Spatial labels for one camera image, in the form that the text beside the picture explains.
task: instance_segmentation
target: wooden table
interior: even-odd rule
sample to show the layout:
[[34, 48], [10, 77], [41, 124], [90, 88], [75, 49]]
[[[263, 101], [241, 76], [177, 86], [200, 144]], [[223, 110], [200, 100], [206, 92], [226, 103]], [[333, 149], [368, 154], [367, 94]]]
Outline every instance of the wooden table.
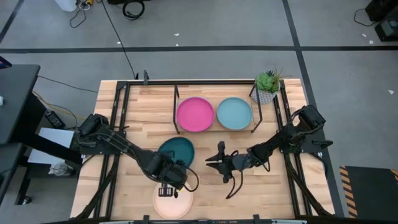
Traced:
[[[110, 118], [117, 81], [102, 81], [99, 88], [95, 113]], [[299, 79], [285, 80], [291, 111], [306, 104], [302, 84]], [[252, 85], [179, 85], [180, 97], [203, 96], [206, 98], [226, 98], [237, 96], [247, 98]], [[116, 124], [119, 123], [123, 90], [119, 101]], [[174, 86], [133, 86], [130, 89], [127, 107], [127, 139], [143, 149], [157, 150], [166, 140], [183, 136], [195, 146], [195, 158], [191, 168], [200, 177], [200, 186], [193, 195], [193, 205], [182, 219], [251, 219], [253, 214], [260, 218], [293, 218], [289, 185], [283, 155], [274, 151], [270, 157], [271, 171], [263, 167], [244, 170], [244, 184], [233, 198], [226, 200], [232, 188], [232, 181], [223, 184], [222, 176], [215, 169], [205, 165], [205, 159], [214, 156], [217, 144], [224, 141], [226, 154], [246, 149], [257, 143], [267, 141], [277, 130], [274, 105], [261, 105], [263, 121], [258, 129], [250, 131], [216, 131], [203, 133], [175, 131], [173, 118]], [[282, 97], [279, 95], [282, 117], [285, 122]], [[252, 103], [254, 122], [258, 122], [257, 104]], [[308, 154], [301, 155], [307, 186], [317, 200], [330, 213], [334, 213], [328, 184], [322, 163]], [[103, 156], [95, 156], [87, 162], [80, 172], [76, 188], [71, 217], [78, 215], [90, 201], [98, 188]], [[237, 184], [239, 172], [234, 171]], [[195, 186], [196, 179], [188, 174], [188, 182]], [[112, 220], [142, 220], [143, 215], [150, 215], [151, 220], [161, 220], [152, 206], [152, 194], [156, 183], [143, 175], [137, 163], [126, 155], [119, 162], [118, 177], [114, 195]], [[298, 201], [300, 211], [304, 213], [300, 189]], [[107, 192], [103, 197], [101, 215], [104, 215]]]

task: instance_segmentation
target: white plant pot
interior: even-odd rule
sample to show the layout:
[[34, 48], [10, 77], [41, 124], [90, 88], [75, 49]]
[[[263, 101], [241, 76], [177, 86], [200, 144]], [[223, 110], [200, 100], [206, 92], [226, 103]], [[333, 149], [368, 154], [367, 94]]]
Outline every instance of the white plant pot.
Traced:
[[[272, 102], [274, 97], [278, 94], [279, 90], [280, 90], [280, 82], [278, 82], [278, 91], [276, 91], [275, 93], [269, 93], [268, 91], [259, 90], [260, 104], [267, 104]], [[254, 100], [254, 102], [257, 103], [256, 89], [253, 90], [251, 98]]]

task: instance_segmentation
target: dark green plate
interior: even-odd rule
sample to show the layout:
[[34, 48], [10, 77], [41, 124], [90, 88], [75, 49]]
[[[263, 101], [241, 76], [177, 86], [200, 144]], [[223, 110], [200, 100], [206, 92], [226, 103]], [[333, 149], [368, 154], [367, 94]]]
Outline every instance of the dark green plate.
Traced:
[[167, 140], [160, 146], [158, 152], [168, 155], [174, 162], [177, 160], [184, 161], [187, 167], [191, 165], [195, 155], [192, 142], [183, 137]]

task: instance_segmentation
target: plate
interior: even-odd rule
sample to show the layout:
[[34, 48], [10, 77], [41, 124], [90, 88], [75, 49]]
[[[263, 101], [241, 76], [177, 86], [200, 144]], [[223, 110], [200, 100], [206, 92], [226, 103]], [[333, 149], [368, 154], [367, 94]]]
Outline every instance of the plate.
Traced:
[[186, 189], [178, 191], [178, 197], [159, 197], [159, 188], [161, 183], [157, 184], [154, 190], [153, 204], [156, 212], [163, 218], [169, 220], [176, 220], [183, 217], [189, 212], [192, 206], [193, 193]]
[[214, 116], [213, 106], [201, 97], [189, 97], [177, 109], [178, 124], [190, 132], [208, 129], [214, 121]]
[[253, 113], [249, 103], [238, 97], [230, 97], [218, 105], [217, 118], [224, 127], [241, 130], [250, 124]]
[[158, 152], [168, 155], [174, 162], [177, 160], [184, 161], [187, 167], [191, 165], [195, 155], [192, 142], [183, 137], [167, 140], [159, 147]]

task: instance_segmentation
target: concrete floor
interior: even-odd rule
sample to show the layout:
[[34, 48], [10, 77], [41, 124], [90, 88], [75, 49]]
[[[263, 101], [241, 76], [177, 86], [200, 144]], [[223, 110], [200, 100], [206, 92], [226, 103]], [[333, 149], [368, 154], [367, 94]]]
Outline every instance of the concrete floor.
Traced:
[[[0, 30], [16, 0], [3, 0]], [[354, 11], [369, 0], [288, 0], [301, 46], [375, 46], [382, 43], [372, 27], [353, 22]], [[125, 47], [185, 46], [291, 46], [284, 5], [280, 0], [153, 0], [137, 21], [127, 21], [121, 10], [106, 4]], [[25, 0], [0, 43], [0, 52], [14, 49], [120, 48], [100, 4], [86, 12], [78, 28], [69, 27], [75, 12], [63, 12], [55, 1]], [[358, 19], [370, 22], [365, 13]], [[39, 75], [82, 88], [97, 90], [100, 80], [131, 79], [121, 52], [1, 54], [11, 63], [36, 63]], [[301, 78], [294, 50], [218, 50], [128, 52], [135, 72], [144, 69], [155, 78], [254, 78], [272, 66]], [[335, 177], [338, 167], [366, 166], [398, 169], [397, 51], [303, 52], [318, 109], [326, 118], [325, 136], [335, 143], [329, 148]], [[96, 95], [38, 79], [34, 90], [48, 102], [67, 107], [79, 116], [93, 112]], [[388, 90], [396, 91], [391, 95]], [[67, 125], [74, 119], [60, 114]], [[76, 180], [33, 181], [28, 193], [36, 198], [26, 206], [14, 206], [23, 170], [19, 170], [0, 207], [4, 223], [43, 223], [66, 220]], [[341, 183], [340, 197], [344, 202]]]

